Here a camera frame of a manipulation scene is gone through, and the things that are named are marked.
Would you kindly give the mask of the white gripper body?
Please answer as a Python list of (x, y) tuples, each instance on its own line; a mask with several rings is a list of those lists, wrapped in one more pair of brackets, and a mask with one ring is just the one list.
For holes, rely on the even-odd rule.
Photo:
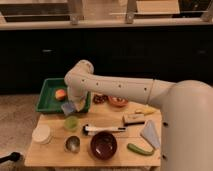
[(70, 87), (67, 88), (67, 93), (68, 93), (68, 100), (74, 103), (76, 110), (77, 111), (82, 110), (86, 103), (86, 94), (74, 95)]

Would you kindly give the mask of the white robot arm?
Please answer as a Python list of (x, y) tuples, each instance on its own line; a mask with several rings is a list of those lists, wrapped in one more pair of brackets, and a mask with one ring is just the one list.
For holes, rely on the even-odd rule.
[(87, 60), (64, 77), (69, 97), (88, 91), (148, 104), (162, 114), (161, 171), (213, 171), (213, 87), (195, 80), (177, 83), (98, 76)]

